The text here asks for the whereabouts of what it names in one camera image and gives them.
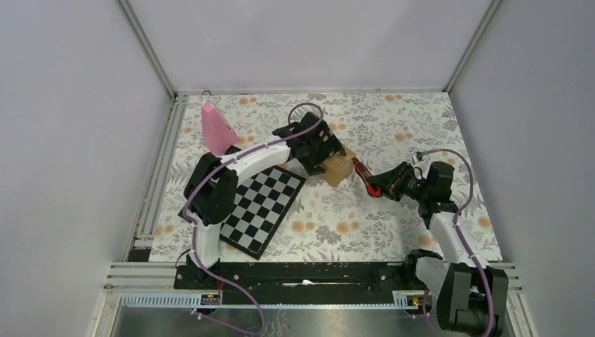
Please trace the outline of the red black utility knife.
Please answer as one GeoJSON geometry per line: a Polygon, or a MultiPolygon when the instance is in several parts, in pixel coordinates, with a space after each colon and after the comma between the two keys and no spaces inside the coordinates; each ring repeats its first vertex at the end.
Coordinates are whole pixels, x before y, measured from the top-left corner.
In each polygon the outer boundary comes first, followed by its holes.
{"type": "Polygon", "coordinates": [[[358,177],[360,177],[366,188],[367,194],[373,198],[382,197],[382,190],[378,186],[373,185],[368,181],[372,174],[365,166],[365,164],[357,157],[352,158],[352,163],[354,165],[354,170],[356,174],[358,175],[358,177]]]}

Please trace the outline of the brown cardboard express box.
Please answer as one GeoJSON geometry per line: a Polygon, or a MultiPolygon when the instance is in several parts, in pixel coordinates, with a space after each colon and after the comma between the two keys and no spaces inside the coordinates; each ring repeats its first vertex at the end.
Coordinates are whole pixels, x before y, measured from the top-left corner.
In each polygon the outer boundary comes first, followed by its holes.
{"type": "Polygon", "coordinates": [[[344,146],[341,151],[336,152],[321,164],[325,171],[320,175],[321,178],[331,187],[337,187],[352,174],[354,170],[353,158],[355,157],[356,153],[344,146]]]}

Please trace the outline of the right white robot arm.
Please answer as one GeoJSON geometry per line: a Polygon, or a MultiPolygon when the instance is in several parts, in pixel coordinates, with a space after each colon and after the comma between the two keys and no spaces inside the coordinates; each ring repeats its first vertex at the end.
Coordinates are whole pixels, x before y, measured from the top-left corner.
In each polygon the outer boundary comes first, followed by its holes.
{"type": "Polygon", "coordinates": [[[474,254],[465,238],[458,222],[459,208],[451,199],[453,174],[451,165],[435,161],[427,176],[418,178],[415,167],[403,162],[365,181],[376,197],[415,200],[419,216],[437,238],[442,252],[411,251],[402,278],[412,289],[426,285],[434,296],[440,328],[470,336],[501,336],[509,279],[506,272],[474,254]]]}

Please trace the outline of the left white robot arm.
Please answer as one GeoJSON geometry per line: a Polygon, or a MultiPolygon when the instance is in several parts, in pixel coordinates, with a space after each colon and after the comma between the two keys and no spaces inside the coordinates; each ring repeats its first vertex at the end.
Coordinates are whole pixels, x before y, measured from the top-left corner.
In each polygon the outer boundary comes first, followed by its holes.
{"type": "Polygon", "coordinates": [[[218,278],[213,265],[220,259],[218,242],[223,221],[236,206],[236,190],[245,180],[293,159],[311,176],[324,173],[322,163],[346,147],[327,123],[313,112],[300,121],[272,131],[266,141],[245,150],[217,156],[203,154],[183,192],[185,205],[179,217],[192,224],[191,280],[202,289],[218,278]]]}

